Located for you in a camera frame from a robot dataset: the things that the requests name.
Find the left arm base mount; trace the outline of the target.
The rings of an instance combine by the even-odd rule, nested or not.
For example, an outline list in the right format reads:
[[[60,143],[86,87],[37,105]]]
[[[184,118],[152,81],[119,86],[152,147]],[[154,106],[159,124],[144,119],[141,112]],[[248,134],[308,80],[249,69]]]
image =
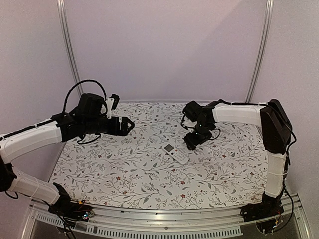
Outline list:
[[[57,183],[53,183],[59,193],[58,200],[49,206],[48,211],[72,221],[88,221],[93,217],[93,208],[85,204],[85,201],[72,202],[66,190]]]

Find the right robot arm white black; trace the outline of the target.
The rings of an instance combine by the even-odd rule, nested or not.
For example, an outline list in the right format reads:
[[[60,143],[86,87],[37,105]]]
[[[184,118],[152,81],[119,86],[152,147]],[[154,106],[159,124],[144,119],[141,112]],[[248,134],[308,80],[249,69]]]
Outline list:
[[[265,103],[227,102],[219,99],[206,105],[191,101],[182,110],[181,126],[188,132],[183,138],[189,150],[227,148],[226,157],[242,159],[255,149],[267,161],[264,195],[258,213],[268,217],[277,209],[273,198],[284,190],[290,165],[290,148],[297,142],[293,127],[277,99]]]

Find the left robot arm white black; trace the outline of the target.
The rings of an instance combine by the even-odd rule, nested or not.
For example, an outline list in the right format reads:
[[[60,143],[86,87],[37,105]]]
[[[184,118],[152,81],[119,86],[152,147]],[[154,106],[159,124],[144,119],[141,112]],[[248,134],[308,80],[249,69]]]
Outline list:
[[[0,137],[0,190],[24,194],[54,204],[63,216],[74,212],[74,205],[62,186],[27,175],[14,169],[12,161],[42,147],[83,139],[88,134],[126,136],[134,128],[128,117],[112,115],[117,107],[116,94],[104,99],[93,93],[81,95],[78,105],[69,113],[61,112],[44,122]]]

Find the white remote control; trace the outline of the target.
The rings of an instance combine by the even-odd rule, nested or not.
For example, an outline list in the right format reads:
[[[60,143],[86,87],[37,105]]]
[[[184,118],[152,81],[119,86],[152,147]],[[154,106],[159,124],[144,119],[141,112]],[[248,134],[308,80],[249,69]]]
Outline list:
[[[182,165],[185,165],[189,161],[189,158],[185,154],[183,154],[179,149],[172,146],[171,144],[167,144],[166,146],[164,146],[163,150],[170,157],[172,157],[174,160]]]

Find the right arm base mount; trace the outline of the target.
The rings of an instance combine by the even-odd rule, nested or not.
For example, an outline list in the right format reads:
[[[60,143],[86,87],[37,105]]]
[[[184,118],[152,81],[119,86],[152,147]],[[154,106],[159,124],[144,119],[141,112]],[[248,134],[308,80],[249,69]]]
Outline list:
[[[281,197],[283,191],[279,196],[273,198],[265,193],[262,194],[262,202],[256,204],[247,204],[240,208],[240,215],[243,217],[244,222],[255,221],[259,219],[264,219],[272,216],[279,216],[284,212],[283,206],[281,204]],[[257,229],[264,234],[271,233],[277,227],[276,219],[266,220],[257,223]]]

